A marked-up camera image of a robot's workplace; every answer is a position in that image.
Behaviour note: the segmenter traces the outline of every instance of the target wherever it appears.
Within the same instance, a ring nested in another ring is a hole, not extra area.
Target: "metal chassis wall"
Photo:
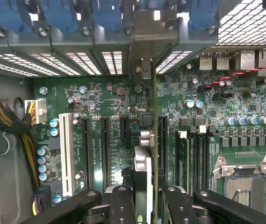
[[[14,100],[22,100],[31,96],[30,85],[16,77],[0,76],[0,101],[6,100],[10,108],[14,108]],[[22,117],[23,108],[14,109]],[[6,142],[0,132],[0,150],[3,151]],[[2,224],[18,224],[30,216],[32,200],[31,184],[25,162],[20,149],[15,148],[7,154],[0,155],[0,220]]]

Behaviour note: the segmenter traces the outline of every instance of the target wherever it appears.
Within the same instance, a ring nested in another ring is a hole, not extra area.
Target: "pci slot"
[[[119,118],[120,122],[120,140],[129,141],[129,116],[122,115]]]
[[[61,171],[63,196],[72,196],[75,185],[75,161],[72,136],[72,114],[59,115],[60,123],[60,147],[61,147]]]
[[[167,116],[158,117],[158,167],[165,173],[168,180],[168,120]]]
[[[101,117],[101,154],[104,191],[111,186],[111,132],[110,117]]]
[[[93,189],[94,186],[94,167],[93,149],[91,137],[91,119],[82,119],[82,145],[84,156],[84,181],[86,189]]]

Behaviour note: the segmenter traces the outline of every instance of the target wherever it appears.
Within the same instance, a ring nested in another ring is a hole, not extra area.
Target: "white power connector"
[[[47,121],[47,107],[45,100],[25,100],[25,112],[29,103],[35,102],[36,123],[40,124]]]

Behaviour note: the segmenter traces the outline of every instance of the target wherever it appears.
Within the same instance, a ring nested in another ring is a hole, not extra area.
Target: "capacitor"
[[[45,154],[48,154],[49,153],[49,148],[46,147],[46,146],[41,146],[38,150],[37,150],[37,154],[39,156],[43,156]]]
[[[80,170],[79,172],[76,173],[75,179],[76,180],[81,179],[83,177],[83,175],[84,175],[83,171]]]
[[[245,124],[245,118],[238,117],[236,118],[236,125],[244,125]]]
[[[50,176],[50,172],[46,171],[45,173],[42,173],[42,174],[39,175],[39,179],[41,181],[45,181],[46,179],[48,179],[49,176]]]
[[[197,108],[202,108],[203,107],[203,101],[200,99],[194,100],[194,104]]]
[[[50,130],[50,135],[51,136],[56,137],[56,136],[58,136],[58,134],[59,134],[59,128],[52,128]]]
[[[234,119],[234,118],[225,118],[225,119],[224,119],[224,123],[225,123],[226,125],[234,125],[234,123],[235,123],[235,119]]]
[[[260,117],[259,118],[259,122],[262,124],[262,125],[266,125],[266,117]]]
[[[38,171],[39,171],[40,173],[45,173],[47,170],[49,170],[49,167],[50,167],[49,163],[46,162],[45,164],[40,165],[40,166],[38,167]]]
[[[249,87],[240,87],[239,89],[239,92],[249,92],[250,91],[250,88]]]
[[[186,99],[185,102],[184,102],[184,104],[185,104],[185,107],[186,108],[192,108],[192,107],[194,107],[194,101],[193,100],[190,100],[190,99]]]
[[[63,199],[63,196],[62,194],[55,194],[54,198],[53,198],[53,201],[58,204],[60,202],[62,202],[62,199]]]
[[[54,118],[54,119],[50,120],[50,126],[51,127],[58,127],[59,126],[59,119]]]
[[[198,84],[197,78],[192,78],[191,80],[188,81],[188,85],[197,85],[197,84]]]
[[[266,85],[266,78],[256,82],[256,85]]]
[[[259,119],[257,117],[248,117],[247,123],[249,125],[257,125],[257,124],[259,124]]]
[[[67,99],[67,102],[68,102],[69,104],[74,104],[74,103],[76,102],[76,98],[75,98],[74,96],[69,97],[69,98]]]
[[[72,114],[72,117],[75,118],[75,119],[79,119],[81,118],[81,113],[80,112],[75,112]]]
[[[225,85],[226,85],[226,86],[231,86],[231,85],[232,85],[232,82],[231,82],[230,80],[226,80],[226,81],[225,81]]]
[[[37,162],[38,164],[40,165],[44,165],[47,161],[49,161],[49,156],[48,155],[44,155],[44,156],[40,156],[38,159],[37,159]]]
[[[81,124],[81,120],[80,119],[74,119],[74,120],[72,120],[72,124],[78,126]]]

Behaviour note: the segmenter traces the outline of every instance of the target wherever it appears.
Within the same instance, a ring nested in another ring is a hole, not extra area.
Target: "ventilation grille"
[[[266,45],[262,0],[243,0],[222,18],[217,45]]]
[[[102,52],[111,75],[122,74],[122,52]]]
[[[55,73],[49,69],[46,69],[46,68],[44,68],[38,64],[29,62],[29,61],[22,59],[20,57],[17,57],[13,54],[3,54],[3,55],[0,55],[0,58],[3,60],[6,60],[8,62],[12,62],[14,64],[26,67],[28,69],[32,69],[34,71],[41,72],[47,76],[60,76],[58,73]]]
[[[27,77],[37,77],[38,76],[38,75],[35,75],[33,73],[22,71],[22,70],[19,70],[19,69],[15,69],[15,68],[3,65],[3,64],[0,64],[0,69],[1,70],[6,70],[6,71],[9,71],[9,72],[13,72],[13,73],[16,73],[16,74],[19,74],[19,75],[22,75],[22,76],[27,76]]]
[[[101,75],[100,71],[92,63],[90,58],[85,53],[66,53],[70,59],[77,63],[82,69],[84,69],[89,75]]]
[[[58,69],[69,76],[80,76],[81,74],[76,72],[74,69],[70,68],[66,64],[62,63],[58,59],[54,58],[50,54],[29,54],[30,56],[52,66],[55,69]]]
[[[163,74],[171,67],[179,63],[183,58],[187,57],[192,51],[174,51],[172,52],[157,68],[157,74]]]

